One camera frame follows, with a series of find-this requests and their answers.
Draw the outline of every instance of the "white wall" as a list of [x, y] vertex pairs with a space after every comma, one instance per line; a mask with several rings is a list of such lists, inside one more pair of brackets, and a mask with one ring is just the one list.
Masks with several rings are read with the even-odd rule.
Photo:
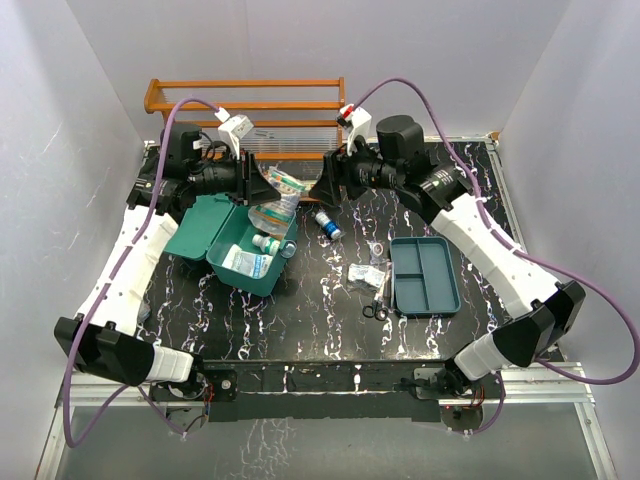
[[142, 142], [63, 0], [0, 2], [0, 476], [32, 478]]
[[[597, 280], [640, 326], [638, 178], [640, 4], [574, 1], [501, 135], [529, 250]], [[566, 351], [592, 377], [631, 360], [622, 321], [589, 294]], [[640, 376], [594, 389], [623, 479], [638, 478]]]
[[[67, 0], [143, 138], [161, 118], [142, 108], [164, 80], [337, 78], [355, 101], [378, 81], [424, 88], [447, 132], [504, 127], [568, 0]], [[385, 87], [374, 119], [409, 113], [414, 94]]]

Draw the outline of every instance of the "small bottle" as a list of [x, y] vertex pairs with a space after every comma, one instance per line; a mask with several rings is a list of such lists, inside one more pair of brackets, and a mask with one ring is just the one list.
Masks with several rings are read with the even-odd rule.
[[263, 237], [260, 234], [254, 235], [251, 242], [263, 253], [271, 256], [278, 253], [278, 249], [280, 248], [280, 242], [278, 240], [273, 237]]
[[337, 240], [338, 238], [344, 237], [344, 232], [340, 230], [336, 222], [331, 220], [329, 216], [320, 210], [316, 213], [316, 222], [322, 227], [324, 233], [327, 234], [331, 240]]

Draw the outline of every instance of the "glass panel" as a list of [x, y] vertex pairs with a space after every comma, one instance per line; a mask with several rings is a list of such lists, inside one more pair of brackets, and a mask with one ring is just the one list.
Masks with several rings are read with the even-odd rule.
[[[94, 411], [76, 408], [76, 432]], [[181, 442], [150, 409], [117, 407], [84, 445], [65, 449], [57, 478], [596, 478], [572, 404], [506, 405], [493, 428], [468, 441], [442, 428], [402, 419], [254, 420], [207, 424]]]

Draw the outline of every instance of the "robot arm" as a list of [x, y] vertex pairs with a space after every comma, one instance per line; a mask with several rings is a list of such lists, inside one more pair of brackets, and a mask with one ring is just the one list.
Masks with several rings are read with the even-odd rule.
[[[127, 200], [129, 208], [125, 210], [120, 234], [96, 286], [76, 315], [72, 319], [61, 317], [54, 330], [58, 343], [69, 355], [82, 319], [98, 305], [79, 344], [75, 358], [78, 370], [129, 386], [168, 381], [185, 394], [201, 389], [197, 380], [201, 358], [136, 338], [138, 311], [151, 274], [178, 228], [177, 222], [197, 195], [227, 193], [241, 205], [280, 199], [280, 193], [263, 178], [254, 156], [239, 149], [239, 139], [250, 128], [244, 115], [227, 119], [219, 134], [229, 143], [212, 145], [225, 146], [226, 153], [209, 161], [203, 160], [200, 127], [176, 124], [169, 135], [163, 178], [150, 173], [154, 159], [143, 167]], [[133, 237], [148, 216], [156, 182], [161, 185], [155, 211], [144, 235], [134, 242]]]
[[[361, 110], [345, 107], [339, 119], [350, 133], [368, 129], [371, 117], [367, 119]], [[335, 206], [342, 198], [341, 186], [350, 199], [368, 188], [392, 189], [405, 207], [456, 245], [495, 288], [513, 320], [448, 360], [437, 376], [438, 388], [460, 394], [492, 371], [511, 364], [529, 366], [571, 328], [584, 290], [576, 282], [562, 284], [502, 246], [479, 218], [480, 200], [471, 195], [463, 173], [453, 164], [431, 161], [422, 128], [411, 117], [386, 118], [376, 130], [378, 148], [367, 145], [360, 133], [350, 134], [346, 146], [328, 152], [310, 196]], [[494, 221], [492, 228], [508, 238]]]

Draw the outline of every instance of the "transparent plastic bag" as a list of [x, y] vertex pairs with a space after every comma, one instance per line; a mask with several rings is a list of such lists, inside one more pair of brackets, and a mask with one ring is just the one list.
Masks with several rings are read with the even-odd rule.
[[249, 209], [249, 220], [258, 230], [282, 240], [289, 229], [289, 222], [296, 214], [305, 185], [291, 175], [269, 168], [266, 179], [280, 192], [280, 200], [257, 205]]
[[386, 269], [352, 263], [347, 271], [347, 291], [357, 291], [373, 297], [384, 285], [386, 276]]

